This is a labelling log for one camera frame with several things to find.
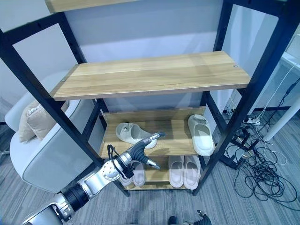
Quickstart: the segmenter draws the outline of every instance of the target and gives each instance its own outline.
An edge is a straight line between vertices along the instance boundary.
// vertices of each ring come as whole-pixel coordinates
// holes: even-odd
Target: slipper
[[[133,183],[136,186],[142,186],[146,182],[146,175],[145,175],[145,168],[144,164],[139,161],[133,161],[132,166],[135,168],[133,170],[134,176],[133,176]]]
[[[187,189],[195,190],[200,179],[200,161],[198,156],[184,157],[183,184]]]
[[[120,123],[116,127],[117,137],[127,143],[135,144],[145,137],[149,137],[151,134],[142,130],[135,123]],[[146,146],[147,149],[152,149],[155,147],[157,140],[154,139],[150,144]]]
[[[201,156],[210,156],[214,152],[215,147],[207,119],[201,115],[191,115],[188,118],[188,127],[191,132],[195,152]]]
[[[184,156],[169,157],[169,181],[174,188],[183,185],[183,162]]]
[[[124,179],[122,176],[120,176],[119,181],[121,182],[121,184],[122,184],[123,186],[128,186],[129,184],[132,183],[133,177]]]

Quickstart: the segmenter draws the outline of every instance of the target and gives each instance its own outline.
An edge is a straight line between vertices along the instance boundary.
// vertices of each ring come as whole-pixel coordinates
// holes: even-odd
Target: wooden shelf
[[[223,51],[76,65],[55,100],[117,98],[245,88],[250,76]]]
[[[159,164],[160,170],[145,165],[147,182],[169,182],[169,157],[151,157]]]
[[[180,190],[180,189],[186,189],[186,188],[183,185],[182,185],[182,187],[175,188],[175,187],[172,187],[171,184],[162,184],[162,183],[148,184],[148,183],[145,183],[141,187],[134,186],[134,185],[125,186],[125,189],[132,190],[132,191],[139,191],[139,190],[160,190],[160,189],[161,190],[169,190],[169,189]]]
[[[45,0],[50,13],[94,6],[112,5],[137,0]]]
[[[100,148],[100,156],[107,158],[107,145],[113,147],[121,154],[132,145],[121,141],[115,133],[121,122],[133,122],[149,133],[163,131],[166,137],[159,138],[153,149],[145,149],[148,156],[177,156],[197,155],[194,150],[192,137],[188,129],[188,118],[193,114],[204,114],[205,107],[154,110],[139,112],[105,113],[108,125]]]

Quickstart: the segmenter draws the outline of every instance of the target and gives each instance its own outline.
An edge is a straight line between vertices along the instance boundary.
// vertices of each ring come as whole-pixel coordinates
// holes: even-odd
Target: person's foot
[[[177,217],[171,216],[171,217],[168,219],[168,225],[172,225],[172,224],[177,224]]]

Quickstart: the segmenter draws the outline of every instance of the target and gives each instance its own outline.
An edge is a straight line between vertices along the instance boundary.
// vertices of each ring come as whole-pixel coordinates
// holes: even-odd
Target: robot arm
[[[159,165],[145,156],[144,149],[152,140],[164,135],[164,133],[155,133],[142,139],[122,154],[114,156],[100,169],[95,169],[66,192],[58,193],[50,202],[29,215],[23,225],[61,225],[62,220],[67,222],[77,210],[95,197],[108,183],[117,180],[121,173],[128,178],[132,177],[130,163],[133,160],[160,169]]]

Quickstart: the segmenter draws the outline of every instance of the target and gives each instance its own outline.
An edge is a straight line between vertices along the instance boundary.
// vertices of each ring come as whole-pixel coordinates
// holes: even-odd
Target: gray carpet
[[[280,111],[273,123],[283,114]],[[290,180],[300,193],[300,114],[295,115],[271,142],[272,150],[287,157],[286,165],[279,165],[278,173]],[[214,138],[218,140],[218,131]],[[244,199],[233,189],[236,171],[218,162],[197,196],[187,190],[131,191],[125,197],[110,184],[92,199],[67,223],[68,225],[116,225],[142,224],[166,225],[171,215],[179,221],[196,221],[197,210],[203,210],[213,224],[299,224],[300,212],[286,209],[272,200],[262,202],[255,197]],[[0,217],[3,225],[16,225],[33,210],[51,199],[53,194],[24,183],[14,170],[10,158],[0,164],[0,175],[5,177],[0,184]],[[243,189],[242,182],[238,187]],[[288,189],[286,197],[291,197]],[[292,206],[300,209],[295,202]]]

